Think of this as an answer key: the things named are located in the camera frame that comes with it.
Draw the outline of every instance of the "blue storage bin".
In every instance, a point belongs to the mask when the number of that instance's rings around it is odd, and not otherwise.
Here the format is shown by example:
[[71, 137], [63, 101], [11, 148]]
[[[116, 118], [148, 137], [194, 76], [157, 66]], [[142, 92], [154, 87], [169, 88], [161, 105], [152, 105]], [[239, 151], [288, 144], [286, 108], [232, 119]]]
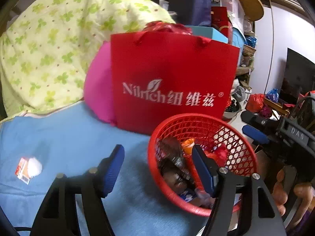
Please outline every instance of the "blue storage bin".
[[239, 65], [241, 62], [241, 57], [242, 57], [245, 41], [246, 41], [245, 36], [237, 28], [233, 27], [232, 45], [240, 48], [237, 65]]
[[219, 42], [228, 43], [228, 38], [213, 27], [186, 26], [192, 29], [193, 35], [207, 37]]

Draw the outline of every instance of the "pink pillow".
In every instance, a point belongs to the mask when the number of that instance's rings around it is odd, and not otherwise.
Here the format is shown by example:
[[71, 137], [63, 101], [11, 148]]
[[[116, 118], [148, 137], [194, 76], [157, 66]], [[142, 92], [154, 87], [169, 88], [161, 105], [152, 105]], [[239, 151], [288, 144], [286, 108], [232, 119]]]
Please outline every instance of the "pink pillow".
[[84, 100], [97, 117], [116, 123], [111, 79], [111, 43], [104, 42], [92, 61], [84, 83]]

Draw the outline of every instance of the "human hand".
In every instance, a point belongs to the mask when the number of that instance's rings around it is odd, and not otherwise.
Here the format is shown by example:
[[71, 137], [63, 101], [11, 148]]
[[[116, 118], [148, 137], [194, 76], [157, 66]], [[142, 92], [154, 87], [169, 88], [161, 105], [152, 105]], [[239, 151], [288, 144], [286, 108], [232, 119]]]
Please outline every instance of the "human hand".
[[[280, 170], [277, 174], [277, 182], [273, 187], [272, 197], [275, 200], [277, 208], [280, 212], [280, 215], [283, 216], [285, 214], [285, 206], [284, 204], [288, 200], [288, 195], [283, 189], [282, 181], [284, 179], [284, 171]], [[303, 218], [305, 212], [307, 211], [311, 201], [313, 199], [313, 188], [310, 183], [300, 183], [297, 184], [293, 189], [295, 195], [298, 198], [302, 199], [302, 202], [292, 218], [290, 224], [287, 226], [287, 230], [294, 228], [298, 225], [298, 223]]]

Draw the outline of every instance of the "silver bolt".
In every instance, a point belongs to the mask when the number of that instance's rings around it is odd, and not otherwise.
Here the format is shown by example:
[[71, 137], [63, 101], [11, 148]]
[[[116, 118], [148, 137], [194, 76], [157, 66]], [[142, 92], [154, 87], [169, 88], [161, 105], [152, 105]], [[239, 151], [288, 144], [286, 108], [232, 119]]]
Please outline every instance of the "silver bolt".
[[56, 175], [57, 178], [63, 178], [63, 176], [64, 176], [64, 173], [58, 173], [58, 174]]
[[96, 167], [90, 168], [90, 169], [89, 169], [89, 172], [90, 172], [91, 174], [95, 174], [95, 173], [97, 172], [97, 168], [96, 168]]
[[222, 168], [219, 168], [219, 171], [223, 174], [226, 174], [228, 170], [227, 168], [222, 167]]
[[259, 179], [259, 178], [260, 178], [260, 175], [257, 174], [257, 173], [254, 173], [254, 174], [252, 174], [252, 177], [253, 177], [254, 179]]

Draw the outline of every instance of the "black bag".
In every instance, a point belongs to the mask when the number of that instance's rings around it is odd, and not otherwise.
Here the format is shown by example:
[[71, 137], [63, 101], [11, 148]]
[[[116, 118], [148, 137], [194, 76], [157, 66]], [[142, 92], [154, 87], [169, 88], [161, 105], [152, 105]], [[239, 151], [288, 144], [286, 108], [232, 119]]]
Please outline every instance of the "black bag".
[[169, 0], [169, 11], [177, 13], [177, 23], [211, 26], [211, 0]]

